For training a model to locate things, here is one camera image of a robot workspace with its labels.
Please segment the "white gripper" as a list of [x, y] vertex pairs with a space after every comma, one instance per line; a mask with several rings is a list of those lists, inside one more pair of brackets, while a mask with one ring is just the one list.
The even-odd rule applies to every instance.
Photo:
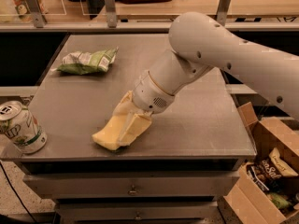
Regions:
[[[113, 110], [114, 116], [126, 116], [118, 137], [119, 144], [130, 146], [151, 125], [150, 112], [163, 113], [174, 101], [175, 96], [162, 91], [150, 77], [150, 71], [145, 70], [133, 91], [126, 92]], [[146, 112], [135, 112], [135, 106]]]

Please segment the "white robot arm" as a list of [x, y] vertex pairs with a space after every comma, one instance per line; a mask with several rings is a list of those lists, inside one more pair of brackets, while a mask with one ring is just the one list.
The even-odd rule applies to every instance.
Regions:
[[170, 50], [139, 77], [113, 111], [120, 116], [115, 143], [128, 146], [148, 129], [187, 84], [217, 67], [293, 118], [299, 116], [299, 57], [240, 38], [207, 15], [188, 12], [169, 29]]

